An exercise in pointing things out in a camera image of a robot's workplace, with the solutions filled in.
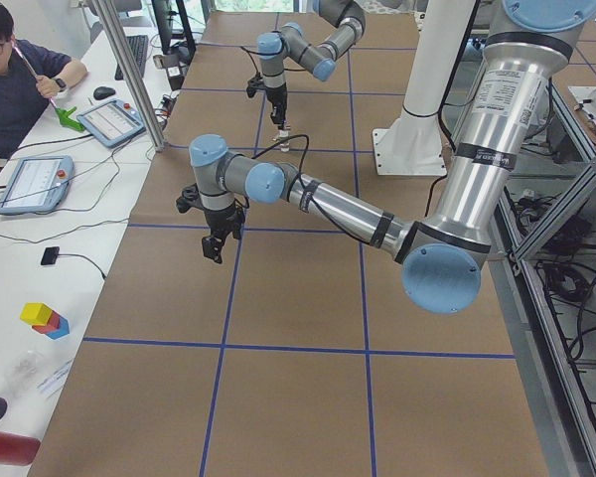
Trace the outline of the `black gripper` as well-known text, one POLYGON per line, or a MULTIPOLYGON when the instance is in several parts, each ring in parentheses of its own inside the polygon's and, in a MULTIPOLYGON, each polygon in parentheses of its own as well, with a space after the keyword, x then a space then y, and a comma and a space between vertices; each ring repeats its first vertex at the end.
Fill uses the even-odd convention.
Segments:
POLYGON ((234 239, 241 239, 242 228, 245 223, 245 207, 238 201, 232 202, 221 210, 205 209, 206 222, 210 234, 202 238, 203 256, 214 263, 222 263, 222 251, 225 239, 232 235, 234 239))
POLYGON ((275 125, 286 124, 287 109, 287 86, 266 86, 265 93, 267 100, 271 103, 270 119, 275 125))

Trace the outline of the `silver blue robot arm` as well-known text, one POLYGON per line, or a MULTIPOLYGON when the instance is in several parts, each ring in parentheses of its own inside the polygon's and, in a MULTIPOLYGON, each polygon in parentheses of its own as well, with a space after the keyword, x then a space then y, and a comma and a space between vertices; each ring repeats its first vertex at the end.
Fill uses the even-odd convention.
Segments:
POLYGON ((289 83, 288 68, 320 69, 375 92, 343 109, 352 127, 352 167, 332 148, 339 127, 316 96, 294 97, 291 138, 253 156, 202 131, 187 152, 190 183, 177 196, 206 229, 204 255, 227 249, 255 227, 313 227, 381 250, 398 271, 378 273, 388 290, 450 314, 470 306, 492 249, 489 223, 526 138, 546 114, 547 86, 570 62, 596 1, 501 1, 486 25, 483 62, 445 137, 439 121, 476 1, 434 1, 431 24, 405 22, 411 53, 393 48, 395 22, 349 1, 321 1, 325 40, 310 40, 303 20, 266 27, 253 48, 265 81, 289 83))
POLYGON ((322 43, 310 43, 295 22, 257 38, 255 54, 259 58, 260 72, 248 82, 246 92, 253 96, 258 90, 264 91, 271 104, 271 121, 280 130, 287 128, 288 90, 284 61, 289 58, 317 80, 326 81, 334 72, 337 60, 362 38, 366 30, 364 10, 355 1, 315 1, 313 7, 335 28, 322 43))

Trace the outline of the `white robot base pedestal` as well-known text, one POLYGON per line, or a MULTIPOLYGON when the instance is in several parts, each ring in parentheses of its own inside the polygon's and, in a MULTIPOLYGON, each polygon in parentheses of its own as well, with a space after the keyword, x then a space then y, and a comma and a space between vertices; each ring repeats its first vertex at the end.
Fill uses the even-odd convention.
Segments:
POLYGON ((440 109, 477 10, 474 0, 434 0, 427 4, 401 114, 390 128, 372 132, 375 166, 380 175, 445 174, 440 109))

